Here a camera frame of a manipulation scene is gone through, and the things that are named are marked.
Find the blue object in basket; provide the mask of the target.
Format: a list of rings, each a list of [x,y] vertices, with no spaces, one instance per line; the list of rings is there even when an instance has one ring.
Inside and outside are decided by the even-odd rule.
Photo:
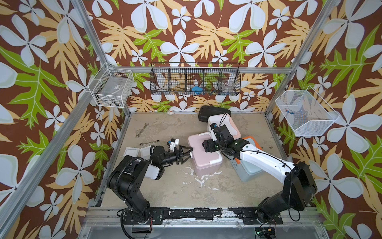
[[[192,93],[194,95],[202,95],[203,94],[203,88],[199,87],[199,86],[194,86],[192,88]]]

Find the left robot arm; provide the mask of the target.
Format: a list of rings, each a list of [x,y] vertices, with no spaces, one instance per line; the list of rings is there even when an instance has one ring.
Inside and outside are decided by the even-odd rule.
[[[127,205],[127,212],[135,221],[144,223],[150,216],[150,203],[140,191],[143,179],[159,180],[166,167],[184,164],[191,158],[193,150],[192,147],[180,145],[166,151],[163,146],[152,145],[148,160],[127,155],[108,177],[107,188]]]

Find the white mesh basket right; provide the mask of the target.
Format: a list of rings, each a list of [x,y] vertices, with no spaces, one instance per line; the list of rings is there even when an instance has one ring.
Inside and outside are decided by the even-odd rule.
[[[286,90],[276,105],[297,137],[322,136],[340,116],[312,87]]]

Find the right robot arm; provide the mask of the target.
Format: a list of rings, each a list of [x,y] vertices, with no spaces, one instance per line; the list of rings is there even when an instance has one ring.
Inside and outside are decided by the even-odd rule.
[[[234,139],[226,125],[210,125],[212,139],[205,140],[205,152],[220,151],[241,162],[252,164],[270,174],[283,184],[283,189],[272,197],[265,198],[256,208],[256,219],[268,223],[280,212],[294,209],[303,211],[318,191],[309,166],[279,159],[258,148],[249,141]]]

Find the white first aid kit box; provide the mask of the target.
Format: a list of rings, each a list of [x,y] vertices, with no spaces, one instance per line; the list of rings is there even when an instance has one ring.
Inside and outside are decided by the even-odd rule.
[[[213,123],[215,123],[217,126],[226,125],[227,129],[229,130],[229,132],[231,133],[234,139],[241,138],[241,133],[229,114],[220,114],[220,115],[210,116],[208,119],[209,132],[212,132],[212,129],[210,126]]]

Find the blue orange first aid kit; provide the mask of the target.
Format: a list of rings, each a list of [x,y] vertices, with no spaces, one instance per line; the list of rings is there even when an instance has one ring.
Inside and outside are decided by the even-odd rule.
[[[249,182],[263,172],[259,167],[243,160],[234,159],[230,162],[242,182]]]

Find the small steel wrench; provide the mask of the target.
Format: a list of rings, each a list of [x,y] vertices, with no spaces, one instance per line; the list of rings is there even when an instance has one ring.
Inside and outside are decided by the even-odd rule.
[[[154,144],[154,143],[157,143],[157,142],[160,142],[160,140],[154,140],[154,141],[150,141],[150,142],[140,143],[140,146],[143,146],[143,145],[151,145],[151,144]]]

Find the black plastic case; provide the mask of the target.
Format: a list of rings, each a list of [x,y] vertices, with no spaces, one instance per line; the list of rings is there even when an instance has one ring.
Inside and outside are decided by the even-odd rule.
[[[229,114],[231,116],[231,111],[229,109],[214,106],[202,106],[198,113],[198,119],[201,122],[208,122],[210,116],[221,114]]]

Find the large steel wrench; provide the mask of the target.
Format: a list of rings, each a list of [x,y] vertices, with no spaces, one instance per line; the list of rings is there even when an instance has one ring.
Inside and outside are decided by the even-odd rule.
[[[144,127],[136,134],[136,138],[139,138],[144,130],[149,126],[149,123],[145,123]]]

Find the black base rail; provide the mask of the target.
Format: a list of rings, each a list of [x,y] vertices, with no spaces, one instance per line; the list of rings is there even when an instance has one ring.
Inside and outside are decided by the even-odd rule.
[[[245,225],[256,225],[272,222],[273,219],[261,213],[256,207],[151,207],[146,221],[139,221],[129,209],[119,210],[117,216],[124,225],[164,225],[176,222],[217,223],[222,221],[239,222]]]

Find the pink first aid kit box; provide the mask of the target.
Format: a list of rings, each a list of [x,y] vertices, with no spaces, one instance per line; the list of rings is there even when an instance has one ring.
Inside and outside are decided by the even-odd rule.
[[[188,137],[188,144],[193,148],[191,152],[192,163],[198,177],[217,172],[223,158],[219,151],[205,152],[203,142],[212,139],[211,133],[204,132]]]

